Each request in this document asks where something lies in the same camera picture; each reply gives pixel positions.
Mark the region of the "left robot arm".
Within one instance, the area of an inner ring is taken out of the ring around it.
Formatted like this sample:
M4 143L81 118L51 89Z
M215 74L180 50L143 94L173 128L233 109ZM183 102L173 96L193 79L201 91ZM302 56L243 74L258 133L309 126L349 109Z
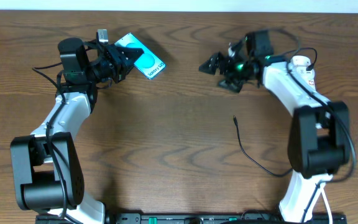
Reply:
M63 68L52 81L54 107L30 135L15 137L10 145L16 202L37 212L41 222L112 223L105 204L85 190L74 140L94 110L99 83L109 88L123 81L144 51L100 37L67 38L58 51Z

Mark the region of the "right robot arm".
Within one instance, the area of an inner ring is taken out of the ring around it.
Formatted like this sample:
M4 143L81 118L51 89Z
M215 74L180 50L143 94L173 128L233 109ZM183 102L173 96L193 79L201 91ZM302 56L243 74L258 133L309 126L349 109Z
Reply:
M216 52L199 70L223 76L221 88L238 93L254 81L275 96L290 113L288 160L291 177L278 209L278 221L309 223L313 207L325 198L325 186L337 182L343 165L356 164L356 151L349 131L349 110L331 101L315 87L315 60L302 56L303 47L276 54L269 30L246 34L231 44L227 54Z

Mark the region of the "smartphone with teal screen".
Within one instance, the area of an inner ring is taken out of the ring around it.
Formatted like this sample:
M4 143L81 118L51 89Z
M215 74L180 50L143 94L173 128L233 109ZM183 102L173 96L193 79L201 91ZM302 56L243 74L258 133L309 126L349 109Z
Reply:
M134 65L149 80L154 79L166 67L166 64L132 33L121 37L114 44L117 47L140 48L144 51Z

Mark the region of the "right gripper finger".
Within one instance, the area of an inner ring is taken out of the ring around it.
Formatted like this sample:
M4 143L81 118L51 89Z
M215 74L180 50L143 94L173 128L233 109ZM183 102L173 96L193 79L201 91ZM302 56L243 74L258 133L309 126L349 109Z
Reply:
M215 75L219 64L224 60L224 55L221 52L212 54L210 58L199 66L199 71L210 75Z
M218 82L218 86L225 89L232 91L234 93L239 93L242 90L242 87L244 85L243 80L228 80L223 79Z

